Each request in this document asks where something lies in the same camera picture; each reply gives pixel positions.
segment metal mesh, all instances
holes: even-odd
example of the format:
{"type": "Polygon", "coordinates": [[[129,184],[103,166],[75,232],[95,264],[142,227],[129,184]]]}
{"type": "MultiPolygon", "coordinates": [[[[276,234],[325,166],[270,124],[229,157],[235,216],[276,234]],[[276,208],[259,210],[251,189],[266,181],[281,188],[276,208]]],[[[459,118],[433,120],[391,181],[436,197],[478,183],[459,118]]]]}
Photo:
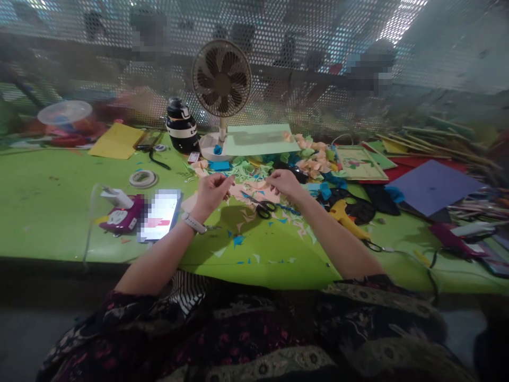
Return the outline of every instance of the metal mesh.
{"type": "Polygon", "coordinates": [[[28,113],[37,108],[13,78],[45,105],[128,102],[129,117],[160,127],[167,99],[180,96],[216,129],[190,71],[221,38],[253,75],[229,125],[366,136],[437,112],[505,121],[507,10],[501,0],[0,0],[0,90],[28,113]]]}

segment water bottle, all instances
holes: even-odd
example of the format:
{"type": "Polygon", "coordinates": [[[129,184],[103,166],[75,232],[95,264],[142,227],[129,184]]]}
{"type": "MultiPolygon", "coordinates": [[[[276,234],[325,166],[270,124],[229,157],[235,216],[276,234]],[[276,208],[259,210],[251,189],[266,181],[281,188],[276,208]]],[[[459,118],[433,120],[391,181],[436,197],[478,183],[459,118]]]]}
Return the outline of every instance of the water bottle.
{"type": "Polygon", "coordinates": [[[182,154],[200,151],[198,146],[200,136],[197,132],[196,121],[187,105],[182,103],[181,98],[173,97],[170,98],[167,111],[166,129],[170,134],[173,147],[182,154]]]}

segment electric fan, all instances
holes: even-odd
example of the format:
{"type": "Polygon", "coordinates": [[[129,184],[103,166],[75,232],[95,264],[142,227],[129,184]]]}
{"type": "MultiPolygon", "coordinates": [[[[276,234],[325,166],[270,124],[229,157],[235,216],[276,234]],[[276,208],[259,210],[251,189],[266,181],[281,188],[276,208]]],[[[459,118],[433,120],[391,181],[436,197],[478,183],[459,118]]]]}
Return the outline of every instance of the electric fan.
{"type": "Polygon", "coordinates": [[[218,133],[200,139],[201,154],[210,161],[233,157],[215,154],[216,145],[226,149],[226,118],[237,114],[251,92],[251,68],[240,48],[226,40],[213,40],[201,48],[192,65],[192,88],[196,98],[213,116],[220,118],[218,133]]]}

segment yellow glue gun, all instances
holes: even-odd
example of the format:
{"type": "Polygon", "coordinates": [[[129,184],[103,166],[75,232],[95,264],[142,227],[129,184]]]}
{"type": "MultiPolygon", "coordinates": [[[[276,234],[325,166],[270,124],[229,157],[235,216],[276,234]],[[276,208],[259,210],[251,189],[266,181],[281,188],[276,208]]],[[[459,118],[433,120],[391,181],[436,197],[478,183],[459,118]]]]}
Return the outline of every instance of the yellow glue gun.
{"type": "Polygon", "coordinates": [[[346,214],[346,201],[344,199],[338,200],[331,207],[329,215],[332,215],[343,227],[354,234],[357,239],[370,240],[371,236],[366,231],[360,229],[346,214]]]}

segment scissors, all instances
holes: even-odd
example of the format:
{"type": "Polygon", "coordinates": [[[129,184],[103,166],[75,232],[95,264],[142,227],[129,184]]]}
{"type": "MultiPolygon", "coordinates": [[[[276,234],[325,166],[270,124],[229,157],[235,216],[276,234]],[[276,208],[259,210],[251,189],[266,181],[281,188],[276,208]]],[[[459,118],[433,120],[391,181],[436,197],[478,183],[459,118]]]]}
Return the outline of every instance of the scissors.
{"type": "Polygon", "coordinates": [[[255,198],[249,196],[244,191],[241,191],[241,193],[244,195],[245,198],[249,199],[253,203],[255,203],[256,206],[256,212],[258,213],[258,216],[262,219],[270,219],[272,216],[272,213],[276,211],[276,205],[273,202],[269,202],[267,200],[258,201],[255,198]]]}

